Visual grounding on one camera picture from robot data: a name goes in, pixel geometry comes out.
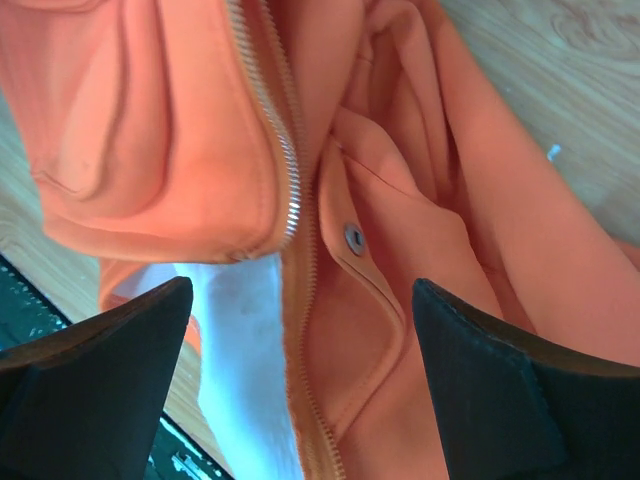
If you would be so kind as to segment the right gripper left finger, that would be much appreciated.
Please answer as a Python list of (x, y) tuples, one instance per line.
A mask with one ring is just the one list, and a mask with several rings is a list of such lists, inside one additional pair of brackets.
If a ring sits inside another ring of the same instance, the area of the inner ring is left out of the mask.
[(192, 301), (176, 277), (2, 351), (2, 478), (143, 478)]

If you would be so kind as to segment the orange zip jacket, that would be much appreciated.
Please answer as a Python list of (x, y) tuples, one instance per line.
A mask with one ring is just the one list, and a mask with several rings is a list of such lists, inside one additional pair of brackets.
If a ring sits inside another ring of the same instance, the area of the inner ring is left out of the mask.
[(420, 279), (639, 371), (638, 250), (436, 1), (5, 1), (1, 89), (100, 305), (191, 280), (199, 404), (238, 479), (453, 479)]

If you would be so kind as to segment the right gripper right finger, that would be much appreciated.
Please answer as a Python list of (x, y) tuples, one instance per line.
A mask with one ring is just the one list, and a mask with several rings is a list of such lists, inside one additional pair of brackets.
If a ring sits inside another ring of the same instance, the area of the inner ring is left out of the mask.
[(549, 342), (435, 283), (413, 319), (453, 479), (635, 479), (639, 371)]

